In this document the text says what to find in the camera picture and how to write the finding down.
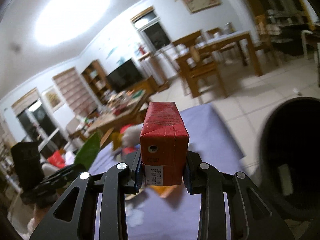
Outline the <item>wooden dining chair front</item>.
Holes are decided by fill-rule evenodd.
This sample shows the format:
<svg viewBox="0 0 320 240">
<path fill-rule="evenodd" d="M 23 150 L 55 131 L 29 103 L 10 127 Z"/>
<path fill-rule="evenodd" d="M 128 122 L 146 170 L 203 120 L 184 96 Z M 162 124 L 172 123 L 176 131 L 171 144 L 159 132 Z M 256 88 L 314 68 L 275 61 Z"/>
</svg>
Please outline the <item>wooden dining chair front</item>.
<svg viewBox="0 0 320 240">
<path fill-rule="evenodd" d="M 210 76 L 216 76 L 219 87 L 224 97 L 227 92 L 218 69 L 218 64 L 213 56 L 213 48 L 207 44 L 198 30 L 185 37 L 172 42 L 176 52 L 175 59 L 182 77 L 187 82 L 193 98 L 201 96 L 198 81 L 205 80 Z"/>
</svg>

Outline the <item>red drink carton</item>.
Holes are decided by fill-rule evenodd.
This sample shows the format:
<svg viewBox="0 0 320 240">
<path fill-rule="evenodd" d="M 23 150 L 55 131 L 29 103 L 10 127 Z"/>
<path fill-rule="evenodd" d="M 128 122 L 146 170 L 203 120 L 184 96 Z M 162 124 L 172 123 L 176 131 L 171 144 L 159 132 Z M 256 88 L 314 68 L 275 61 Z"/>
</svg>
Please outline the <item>red drink carton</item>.
<svg viewBox="0 0 320 240">
<path fill-rule="evenodd" d="M 175 186 L 182 182 L 189 134 L 174 102 L 151 102 L 140 133 L 146 184 Z"/>
</svg>

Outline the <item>black trash bin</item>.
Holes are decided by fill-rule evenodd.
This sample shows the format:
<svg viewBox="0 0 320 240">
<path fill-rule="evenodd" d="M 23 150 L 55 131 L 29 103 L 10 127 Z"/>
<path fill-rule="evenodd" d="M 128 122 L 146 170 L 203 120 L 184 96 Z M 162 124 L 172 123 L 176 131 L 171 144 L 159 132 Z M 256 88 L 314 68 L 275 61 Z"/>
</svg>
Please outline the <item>black trash bin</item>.
<svg viewBox="0 0 320 240">
<path fill-rule="evenodd" d="M 284 218 L 319 215 L 319 99 L 285 101 L 269 115 L 259 142 L 260 190 Z"/>
</svg>

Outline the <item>wooden bookshelf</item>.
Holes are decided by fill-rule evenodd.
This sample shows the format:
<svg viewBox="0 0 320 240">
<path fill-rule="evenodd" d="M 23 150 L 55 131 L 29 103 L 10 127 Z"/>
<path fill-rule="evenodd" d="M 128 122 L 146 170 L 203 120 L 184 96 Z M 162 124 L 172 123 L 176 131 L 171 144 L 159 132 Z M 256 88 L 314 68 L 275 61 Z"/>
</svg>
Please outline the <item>wooden bookshelf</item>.
<svg viewBox="0 0 320 240">
<path fill-rule="evenodd" d="M 81 73 L 92 92 L 102 104 L 107 102 L 106 96 L 111 86 L 107 81 L 107 74 L 98 60 L 92 61 Z"/>
</svg>

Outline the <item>red gift bag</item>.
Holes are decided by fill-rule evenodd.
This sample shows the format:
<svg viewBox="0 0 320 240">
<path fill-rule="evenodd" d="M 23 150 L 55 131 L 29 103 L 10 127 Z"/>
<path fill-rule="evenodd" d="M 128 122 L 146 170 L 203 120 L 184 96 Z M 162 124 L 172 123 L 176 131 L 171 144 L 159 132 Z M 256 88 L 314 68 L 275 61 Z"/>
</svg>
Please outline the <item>red gift bag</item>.
<svg viewBox="0 0 320 240">
<path fill-rule="evenodd" d="M 65 160 L 63 159 L 60 150 L 55 151 L 49 158 L 47 158 L 47 161 L 57 168 L 66 167 Z"/>
</svg>

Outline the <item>wooden coffee table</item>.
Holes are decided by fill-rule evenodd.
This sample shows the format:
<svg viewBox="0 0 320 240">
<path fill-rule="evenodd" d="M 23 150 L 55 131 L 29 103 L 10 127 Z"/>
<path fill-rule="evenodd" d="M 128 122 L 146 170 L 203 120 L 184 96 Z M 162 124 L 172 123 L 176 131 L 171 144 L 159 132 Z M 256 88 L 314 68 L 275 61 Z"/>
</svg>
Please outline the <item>wooden coffee table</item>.
<svg viewBox="0 0 320 240">
<path fill-rule="evenodd" d="M 129 102 L 122 113 L 119 115 L 113 113 L 102 114 L 89 126 L 86 132 L 92 134 L 98 131 L 105 134 L 110 129 L 119 130 L 126 124 L 139 124 L 143 122 L 150 102 L 150 93 L 143 90 L 139 97 Z"/>
</svg>

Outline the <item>black television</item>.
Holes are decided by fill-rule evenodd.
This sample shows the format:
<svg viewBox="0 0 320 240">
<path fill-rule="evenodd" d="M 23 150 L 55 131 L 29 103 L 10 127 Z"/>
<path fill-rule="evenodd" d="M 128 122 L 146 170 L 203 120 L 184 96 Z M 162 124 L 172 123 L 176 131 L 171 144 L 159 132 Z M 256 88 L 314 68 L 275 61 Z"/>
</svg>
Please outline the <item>black television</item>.
<svg viewBox="0 0 320 240">
<path fill-rule="evenodd" d="M 117 93 L 144 80 L 144 76 L 138 70 L 132 59 L 121 64 L 117 69 L 108 74 L 106 78 L 111 88 Z"/>
</svg>

